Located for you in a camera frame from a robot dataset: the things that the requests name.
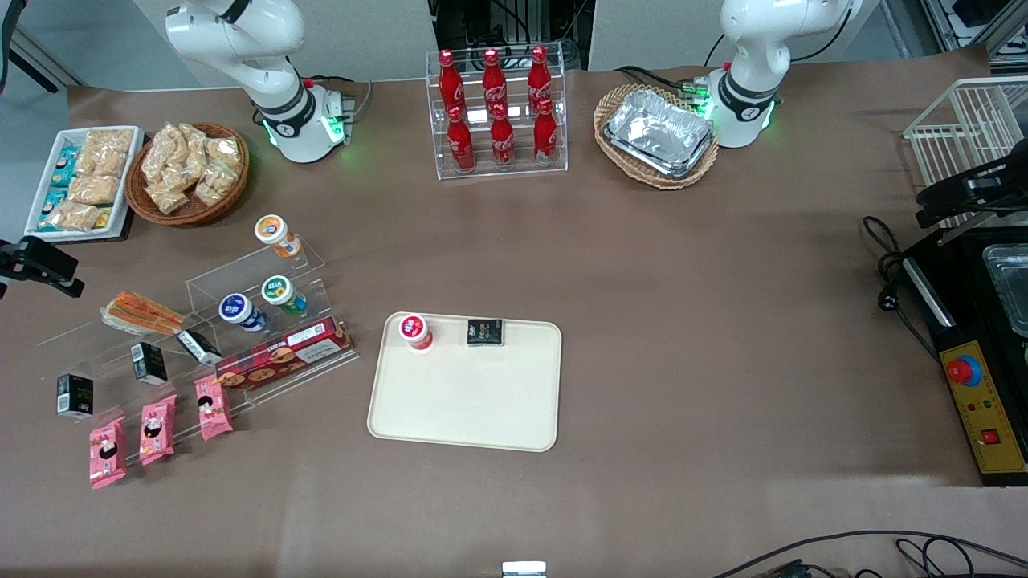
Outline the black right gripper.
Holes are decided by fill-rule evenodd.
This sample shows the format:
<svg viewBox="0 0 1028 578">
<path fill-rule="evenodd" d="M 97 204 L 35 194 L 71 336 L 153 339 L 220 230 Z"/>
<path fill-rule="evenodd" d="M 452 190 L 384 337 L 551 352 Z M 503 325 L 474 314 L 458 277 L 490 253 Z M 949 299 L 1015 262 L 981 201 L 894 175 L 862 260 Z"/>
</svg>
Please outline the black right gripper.
<svg viewBox="0 0 1028 578">
<path fill-rule="evenodd" d="M 35 234 L 25 234 L 17 242 L 1 241 L 1 299 L 14 281 L 32 281 L 79 299 L 84 282 L 76 277 L 80 264 L 76 258 Z"/>
</svg>

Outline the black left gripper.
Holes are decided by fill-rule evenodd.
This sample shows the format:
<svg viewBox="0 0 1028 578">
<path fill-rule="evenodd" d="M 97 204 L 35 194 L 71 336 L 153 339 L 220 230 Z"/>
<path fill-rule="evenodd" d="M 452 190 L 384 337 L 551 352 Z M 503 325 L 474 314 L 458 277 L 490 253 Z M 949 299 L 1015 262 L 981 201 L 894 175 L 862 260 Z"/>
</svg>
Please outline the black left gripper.
<svg viewBox="0 0 1028 578">
<path fill-rule="evenodd" d="M 966 213 L 990 212 L 1006 216 L 1027 209 L 1027 161 L 1025 155 L 1006 155 L 999 160 L 966 169 L 922 190 L 916 195 L 921 210 L 918 226 L 929 228 Z"/>
</svg>

